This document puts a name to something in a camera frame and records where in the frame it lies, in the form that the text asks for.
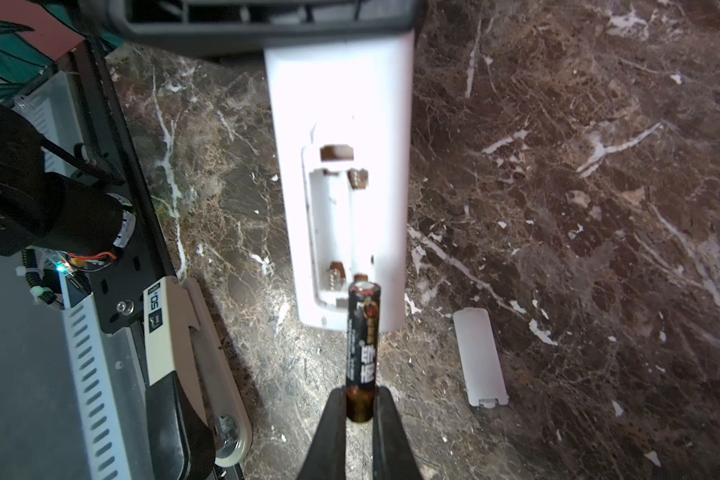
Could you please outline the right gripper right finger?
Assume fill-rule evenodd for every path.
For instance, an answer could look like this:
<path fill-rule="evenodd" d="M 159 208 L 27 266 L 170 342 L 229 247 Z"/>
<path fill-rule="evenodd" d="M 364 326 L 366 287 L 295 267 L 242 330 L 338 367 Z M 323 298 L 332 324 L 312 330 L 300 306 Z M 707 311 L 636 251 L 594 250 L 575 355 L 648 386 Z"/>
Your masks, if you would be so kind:
<path fill-rule="evenodd" d="M 379 386 L 373 414 L 373 479 L 422 480 L 390 390 Z"/>

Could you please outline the white remote control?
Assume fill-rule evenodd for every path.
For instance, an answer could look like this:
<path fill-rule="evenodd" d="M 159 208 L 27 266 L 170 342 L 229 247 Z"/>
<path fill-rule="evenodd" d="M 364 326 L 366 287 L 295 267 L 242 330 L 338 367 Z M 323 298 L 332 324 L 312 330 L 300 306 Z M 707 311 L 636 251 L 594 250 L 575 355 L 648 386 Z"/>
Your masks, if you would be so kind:
<path fill-rule="evenodd" d="M 344 331 L 349 285 L 405 321 L 413 32 L 265 53 L 300 321 Z"/>

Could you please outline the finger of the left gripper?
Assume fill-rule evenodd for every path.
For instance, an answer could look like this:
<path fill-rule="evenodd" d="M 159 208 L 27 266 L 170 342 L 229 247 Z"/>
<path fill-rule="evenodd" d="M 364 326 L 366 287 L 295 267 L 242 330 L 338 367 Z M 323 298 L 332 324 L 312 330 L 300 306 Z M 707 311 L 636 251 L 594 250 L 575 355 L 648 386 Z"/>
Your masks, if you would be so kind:
<path fill-rule="evenodd" d="M 405 33 L 422 1 L 79 1 L 81 13 L 134 43 L 185 57 Z"/>

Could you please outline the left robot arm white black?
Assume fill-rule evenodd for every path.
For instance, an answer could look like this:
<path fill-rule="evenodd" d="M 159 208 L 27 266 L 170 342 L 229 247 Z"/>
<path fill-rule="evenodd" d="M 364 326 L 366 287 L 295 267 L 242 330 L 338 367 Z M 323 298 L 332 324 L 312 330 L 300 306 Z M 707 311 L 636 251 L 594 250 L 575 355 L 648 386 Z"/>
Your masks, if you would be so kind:
<path fill-rule="evenodd" d="M 404 253 L 418 1 L 72 1 L 88 23 L 139 44 L 224 63 L 266 63 L 289 238 L 354 260 Z M 51 152 L 100 182 L 116 171 L 50 141 L 0 104 L 0 255 L 38 245 L 97 259 L 133 215 L 94 187 L 47 172 Z"/>

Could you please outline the white battery cover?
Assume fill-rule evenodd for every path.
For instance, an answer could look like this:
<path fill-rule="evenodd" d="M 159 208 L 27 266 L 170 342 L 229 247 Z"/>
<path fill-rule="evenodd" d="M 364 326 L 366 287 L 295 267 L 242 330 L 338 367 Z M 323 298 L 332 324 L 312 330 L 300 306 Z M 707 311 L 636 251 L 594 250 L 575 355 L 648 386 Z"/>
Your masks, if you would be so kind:
<path fill-rule="evenodd" d="M 472 407 L 509 403 L 490 316 L 483 308 L 453 314 L 467 398 Z"/>

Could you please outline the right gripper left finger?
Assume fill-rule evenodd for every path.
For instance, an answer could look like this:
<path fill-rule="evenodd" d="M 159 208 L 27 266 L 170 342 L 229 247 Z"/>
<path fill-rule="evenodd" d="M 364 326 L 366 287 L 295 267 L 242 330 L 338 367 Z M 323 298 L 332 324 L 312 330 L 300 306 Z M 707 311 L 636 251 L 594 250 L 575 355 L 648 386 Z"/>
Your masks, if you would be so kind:
<path fill-rule="evenodd" d="M 343 387 L 328 396 L 298 480 L 346 479 L 347 403 Z"/>

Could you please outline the black AA battery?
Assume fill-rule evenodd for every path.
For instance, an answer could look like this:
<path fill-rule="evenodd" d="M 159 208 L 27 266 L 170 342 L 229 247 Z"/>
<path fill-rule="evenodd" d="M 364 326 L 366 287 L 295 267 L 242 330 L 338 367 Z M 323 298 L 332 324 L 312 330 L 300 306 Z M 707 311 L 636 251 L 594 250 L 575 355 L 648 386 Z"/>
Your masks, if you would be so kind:
<path fill-rule="evenodd" d="M 376 394 L 381 287 L 368 280 L 348 289 L 345 393 L 347 417 L 364 423 L 373 417 Z"/>

